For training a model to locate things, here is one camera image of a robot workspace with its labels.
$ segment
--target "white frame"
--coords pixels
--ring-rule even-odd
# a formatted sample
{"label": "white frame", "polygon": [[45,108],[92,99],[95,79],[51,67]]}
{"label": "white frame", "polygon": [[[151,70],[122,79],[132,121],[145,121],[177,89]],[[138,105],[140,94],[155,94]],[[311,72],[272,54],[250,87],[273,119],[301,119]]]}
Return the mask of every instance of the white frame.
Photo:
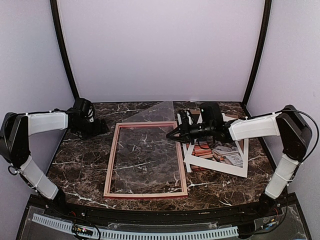
{"label": "white frame", "polygon": [[[235,119],[233,117],[226,116],[224,113],[222,115],[223,115],[223,120],[225,122]],[[200,115],[197,123],[202,123],[201,115]],[[233,165],[229,165],[226,163],[217,162],[217,161],[201,158],[198,156],[194,156],[194,155],[192,155],[192,152],[194,151],[195,145],[190,144],[189,148],[187,149],[186,152],[185,152],[185,149],[187,147],[183,148],[183,152],[184,152],[184,161],[183,162],[186,164],[187,172],[188,173],[192,172],[191,167],[190,167],[190,164],[192,164],[192,165],[199,166],[202,168],[211,169],[211,170],[215,170],[218,172],[232,174],[232,175],[236,175],[239,177],[247,178],[248,177],[248,161],[249,161],[248,160],[248,158],[249,158],[249,139],[248,138],[244,139],[243,151],[242,151],[238,141],[236,141],[235,144],[236,144],[236,146],[239,150],[239,153],[243,159],[242,167],[233,166]]]}

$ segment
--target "white wall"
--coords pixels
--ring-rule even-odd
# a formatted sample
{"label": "white wall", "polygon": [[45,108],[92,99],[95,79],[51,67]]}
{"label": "white wall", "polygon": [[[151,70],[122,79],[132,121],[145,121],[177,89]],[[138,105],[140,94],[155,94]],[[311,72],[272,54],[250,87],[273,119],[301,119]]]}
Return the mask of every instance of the white wall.
{"label": "white wall", "polygon": [[[61,60],[50,1],[0,1],[0,121],[7,112],[66,109],[73,104]],[[62,132],[34,135],[30,150],[46,171]],[[31,191],[0,156],[1,239],[16,239]]]}
{"label": "white wall", "polygon": [[[248,104],[252,115],[292,104],[320,125],[319,13],[318,0],[273,1],[264,51]],[[270,137],[266,143],[278,160],[283,150],[281,140]],[[319,156],[320,147],[301,166],[289,187],[297,194],[313,239],[320,239]]]}
{"label": "white wall", "polygon": [[59,0],[81,97],[242,101],[264,0]]}

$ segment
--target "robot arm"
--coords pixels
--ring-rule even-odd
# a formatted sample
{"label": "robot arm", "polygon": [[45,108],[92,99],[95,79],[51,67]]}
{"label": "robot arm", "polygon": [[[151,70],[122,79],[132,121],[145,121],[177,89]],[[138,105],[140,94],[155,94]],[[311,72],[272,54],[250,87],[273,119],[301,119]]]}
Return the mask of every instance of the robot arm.
{"label": "robot arm", "polygon": [[30,188],[57,205],[65,204],[65,195],[34,162],[29,149],[29,136],[65,129],[70,129],[83,139],[108,131],[105,120],[95,119],[92,103],[84,98],[77,98],[67,111],[7,113],[0,130],[0,155],[10,164],[10,173],[20,174]]}
{"label": "robot arm", "polygon": [[[228,143],[249,138],[281,136],[284,148],[282,158],[259,199],[258,212],[264,216],[303,162],[312,138],[311,128],[292,105],[276,113],[228,122],[223,121],[216,103],[201,104],[200,112],[202,123],[189,124],[186,120],[182,121],[181,125],[167,134],[167,138],[194,144],[194,140],[201,137],[213,137],[214,140]],[[180,115],[183,116],[182,120],[186,119],[183,111]]]}

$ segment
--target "wooden picture frame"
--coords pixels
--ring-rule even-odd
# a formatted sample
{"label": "wooden picture frame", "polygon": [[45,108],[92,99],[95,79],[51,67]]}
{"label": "wooden picture frame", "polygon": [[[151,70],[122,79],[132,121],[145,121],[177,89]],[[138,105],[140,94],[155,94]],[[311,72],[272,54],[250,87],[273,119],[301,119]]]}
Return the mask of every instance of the wooden picture frame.
{"label": "wooden picture frame", "polygon": [[153,198],[177,198],[177,197],[187,197],[188,188],[185,175],[185,167],[183,162],[181,145],[179,142],[175,142],[176,152],[177,152],[177,161],[180,175],[181,183],[181,192],[167,192],[167,193],[111,193],[111,181],[112,174],[114,170],[114,162],[117,151],[118,139],[120,130],[123,128],[152,128],[152,127],[173,127],[176,128],[176,121],[155,121],[155,122],[123,122],[117,123],[114,130],[114,136],[112,141],[112,146],[110,150],[110,157],[108,162],[108,168],[105,178],[104,185],[104,198],[122,198],[122,199],[153,199]]}

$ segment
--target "brown marble surface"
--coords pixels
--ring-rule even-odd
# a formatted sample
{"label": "brown marble surface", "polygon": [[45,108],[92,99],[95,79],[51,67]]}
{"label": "brown marble surface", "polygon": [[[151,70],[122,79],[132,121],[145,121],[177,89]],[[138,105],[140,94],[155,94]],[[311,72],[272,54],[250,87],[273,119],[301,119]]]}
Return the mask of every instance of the brown marble surface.
{"label": "brown marble surface", "polygon": [[[110,132],[81,140],[68,132],[48,171],[48,177],[66,193],[67,202],[120,210],[181,211],[255,202],[273,173],[258,139],[249,141],[248,177],[214,170],[186,173],[187,198],[129,200],[103,197],[111,143],[116,123],[158,102],[96,103],[96,117],[106,119]],[[244,117],[238,103],[220,103],[221,111]],[[199,109],[199,103],[175,102],[174,111]]]}

